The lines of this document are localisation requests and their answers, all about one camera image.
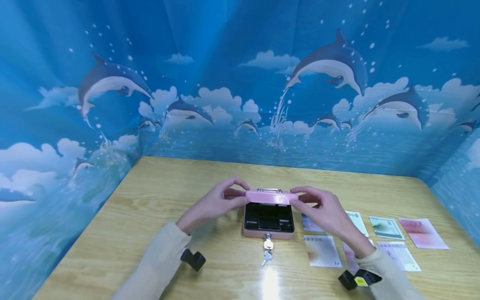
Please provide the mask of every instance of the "card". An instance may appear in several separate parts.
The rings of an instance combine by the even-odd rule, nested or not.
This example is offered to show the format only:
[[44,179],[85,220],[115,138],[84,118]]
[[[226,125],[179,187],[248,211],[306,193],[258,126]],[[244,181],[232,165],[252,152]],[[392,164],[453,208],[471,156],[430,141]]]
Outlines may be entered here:
[[312,267],[341,268],[342,263],[333,241],[328,235],[305,235],[308,259]]
[[[371,239],[368,239],[368,240],[370,241],[370,244],[374,246],[373,240]],[[347,244],[345,244],[344,242],[342,242],[342,244],[343,244],[343,251],[345,252],[345,258],[347,259],[348,268],[350,269],[350,272],[352,274],[355,274],[360,269],[359,265],[355,261],[355,253]]]
[[315,231],[315,232],[325,232],[325,230],[318,227],[312,219],[307,217],[305,214],[301,214],[301,221],[303,223],[303,229],[305,231]]
[[355,226],[358,228],[358,230],[360,230],[360,232],[364,236],[368,237],[367,228],[365,227],[365,223],[361,219],[360,213],[351,212],[351,211],[348,211],[348,210],[346,210],[345,212],[350,217],[350,220],[352,220],[353,224],[355,224]]
[[398,218],[417,248],[449,249],[429,219]]
[[[353,224],[360,230],[360,232],[368,237],[368,232],[367,228],[365,227],[365,223],[363,223],[363,220],[361,219],[360,213],[357,212],[350,212],[350,211],[345,211],[347,215],[350,217],[352,220]],[[301,220],[303,223],[303,229],[305,231],[314,231],[314,232],[325,232],[325,230],[321,229],[318,227],[309,217],[307,217],[305,214],[301,214]]]
[[391,218],[382,218],[376,216],[368,217],[370,223],[375,230],[375,234],[380,238],[389,238],[395,240],[405,240],[400,227],[396,224],[395,219]]
[[398,265],[402,271],[421,272],[407,246],[402,241],[378,241],[378,246]]

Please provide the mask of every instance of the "beige sleeve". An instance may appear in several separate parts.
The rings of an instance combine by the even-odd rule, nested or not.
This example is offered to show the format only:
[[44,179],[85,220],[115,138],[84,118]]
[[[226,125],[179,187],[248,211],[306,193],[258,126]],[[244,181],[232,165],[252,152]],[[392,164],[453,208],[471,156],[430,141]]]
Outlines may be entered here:
[[380,282],[370,286],[376,300],[424,299],[415,290],[403,271],[383,250],[377,249],[372,255],[355,260],[360,269],[375,273],[382,278]]
[[167,223],[148,246],[135,272],[113,300],[158,300],[178,270],[180,257],[192,237]]

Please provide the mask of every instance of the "yellow label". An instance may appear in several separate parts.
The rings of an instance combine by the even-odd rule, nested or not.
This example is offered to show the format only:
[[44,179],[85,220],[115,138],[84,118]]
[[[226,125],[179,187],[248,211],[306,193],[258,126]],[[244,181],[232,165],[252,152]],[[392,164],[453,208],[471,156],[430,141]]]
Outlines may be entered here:
[[359,277],[359,276],[355,277],[355,282],[357,283],[357,285],[359,287],[367,287],[368,286],[365,279],[363,279],[362,277]]

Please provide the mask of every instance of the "blue curtain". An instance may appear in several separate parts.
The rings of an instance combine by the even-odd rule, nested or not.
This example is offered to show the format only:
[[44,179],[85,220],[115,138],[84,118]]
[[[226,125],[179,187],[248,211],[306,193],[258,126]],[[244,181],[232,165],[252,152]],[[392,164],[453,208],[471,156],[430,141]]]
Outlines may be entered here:
[[478,8],[1,1],[0,298],[144,155],[417,177],[480,245]]

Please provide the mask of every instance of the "key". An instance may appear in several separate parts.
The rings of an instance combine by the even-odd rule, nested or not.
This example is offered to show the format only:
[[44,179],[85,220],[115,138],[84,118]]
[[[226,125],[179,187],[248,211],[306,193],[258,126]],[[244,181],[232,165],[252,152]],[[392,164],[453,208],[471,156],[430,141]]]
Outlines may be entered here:
[[266,250],[264,253],[264,261],[262,261],[262,266],[264,266],[268,261],[271,261],[273,259],[273,254]]
[[273,249],[273,242],[271,240],[270,233],[265,234],[266,241],[264,242],[265,250],[272,250]]

